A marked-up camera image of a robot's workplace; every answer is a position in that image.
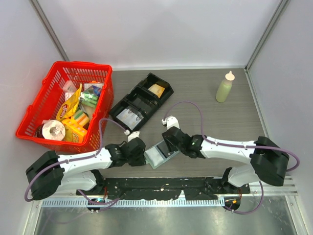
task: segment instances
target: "roll of tape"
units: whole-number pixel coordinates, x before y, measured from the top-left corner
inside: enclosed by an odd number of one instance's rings
[[[65,137],[65,127],[57,120],[47,121],[42,127],[42,135],[46,140],[62,141]]]

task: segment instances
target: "black organizer box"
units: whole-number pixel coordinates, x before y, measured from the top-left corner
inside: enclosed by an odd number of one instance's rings
[[[148,90],[153,84],[165,88],[160,98]],[[139,82],[129,94],[124,96],[110,110],[109,114],[114,121],[121,124],[125,129],[131,132],[138,131],[173,93],[174,91],[168,82],[155,76],[153,73],[149,73],[144,80]],[[116,117],[126,108],[129,108],[133,113],[142,118],[133,130]]]

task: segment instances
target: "red plastic shopping basket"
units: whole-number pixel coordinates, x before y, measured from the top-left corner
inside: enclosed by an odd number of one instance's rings
[[[43,86],[35,101],[28,106],[26,114],[16,131],[16,137],[34,141],[57,151],[81,153],[98,149],[100,144],[98,122],[101,118],[109,116],[109,110],[114,98],[111,74],[112,67],[110,65],[78,61],[55,62],[46,78],[42,81]],[[36,129],[42,124],[43,120],[55,119],[65,99],[62,87],[68,80],[72,80],[77,88],[80,83],[84,84],[91,81],[104,83],[84,142],[51,141],[35,137]],[[102,123],[102,133],[106,123],[106,121]]]

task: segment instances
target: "bottle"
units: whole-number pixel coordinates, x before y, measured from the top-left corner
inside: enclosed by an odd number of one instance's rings
[[[225,75],[224,80],[221,82],[216,92],[216,100],[218,102],[223,103],[226,100],[234,79],[235,76],[231,73],[231,71],[229,71],[229,73]]]

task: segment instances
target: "wood grain surface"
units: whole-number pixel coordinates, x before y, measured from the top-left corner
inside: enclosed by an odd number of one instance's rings
[[[222,140],[250,141],[264,135],[251,91],[243,69],[231,69],[235,75],[232,90],[224,103],[215,100],[215,94],[227,69],[203,70],[135,70],[115,71],[112,75],[115,105],[149,72],[169,82],[174,94],[140,129],[140,138],[146,149],[162,140],[161,133],[166,131],[161,119],[169,107],[182,100],[197,103],[204,114],[204,132]],[[191,104],[176,106],[170,115],[179,120],[183,132],[200,134],[200,115]],[[108,123],[104,134],[104,145],[121,143],[127,138],[120,128]],[[130,167],[124,165],[101,170],[105,177],[203,177],[222,176],[226,168],[241,165],[223,159],[190,159],[178,154],[159,168],[150,165]]]

